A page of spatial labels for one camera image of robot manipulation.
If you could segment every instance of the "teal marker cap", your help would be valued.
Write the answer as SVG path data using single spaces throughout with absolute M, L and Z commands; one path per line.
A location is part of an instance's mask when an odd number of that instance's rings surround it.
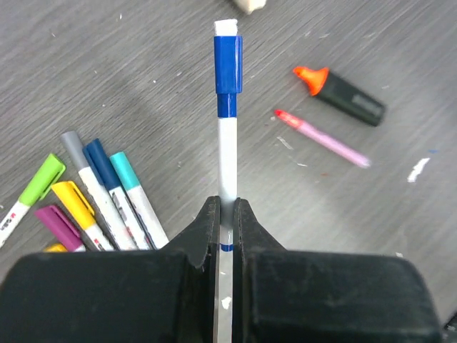
M 140 181 L 131 167 L 125 152 L 120 151 L 109 158 L 116 170 L 117 176 L 121 179 L 122 186 L 126 191 L 140 185 Z

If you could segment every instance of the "beige object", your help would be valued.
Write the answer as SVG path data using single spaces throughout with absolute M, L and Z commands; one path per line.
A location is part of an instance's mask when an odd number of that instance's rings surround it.
M 256 9 L 262 9 L 265 4 L 266 0 L 234 0 L 235 4 L 238 7 L 246 12 L 247 14 L 251 14 Z

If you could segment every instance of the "gray marker cap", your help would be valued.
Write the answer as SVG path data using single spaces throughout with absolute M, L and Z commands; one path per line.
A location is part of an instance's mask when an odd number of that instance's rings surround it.
M 65 146 L 66 152 L 69 153 L 71 162 L 78 169 L 84 169 L 89 166 L 86 157 L 83 154 L 83 144 L 75 131 L 65 132 L 60 136 L 62 144 Z

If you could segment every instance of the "purple marker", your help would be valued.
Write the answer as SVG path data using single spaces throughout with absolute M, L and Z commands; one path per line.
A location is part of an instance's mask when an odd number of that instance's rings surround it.
M 311 138 L 312 140 L 316 141 L 320 145 L 326 147 L 328 150 L 333 151 L 335 154 L 344 157 L 348 161 L 351 161 L 356 166 L 361 168 L 369 168 L 371 165 L 370 160 L 365 157 L 364 155 L 360 154 L 359 152 L 352 150 L 348 146 L 344 145 L 340 141 L 337 141 L 333 137 L 330 137 L 327 134 L 316 129 L 311 124 L 308 124 L 306 121 L 293 116 L 285 111 L 280 109 L 275 110 L 276 116 L 279 119 L 287 123 L 288 125 L 292 126 L 295 130 L 304 134 L 305 136 Z
M 51 230 L 54 236 L 57 237 L 69 252 L 86 251 L 78 229 L 70 222 L 60 208 L 55 205 L 46 206 L 35 211 L 35 216 Z

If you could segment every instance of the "blue marker cap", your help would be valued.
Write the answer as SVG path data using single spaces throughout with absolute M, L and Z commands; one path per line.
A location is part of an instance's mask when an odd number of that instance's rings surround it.
M 103 184 L 109 191 L 121 186 L 121 180 L 119 180 L 98 138 L 87 144 L 83 153 L 100 184 Z
M 131 167 L 125 152 L 120 151 L 114 155 L 111 155 L 109 160 L 113 164 L 117 175 L 121 179 L 122 186 L 124 186 L 126 191 L 129 191 L 130 189 L 140 185 L 140 181 L 138 180 L 138 177 L 136 177 L 134 169 Z

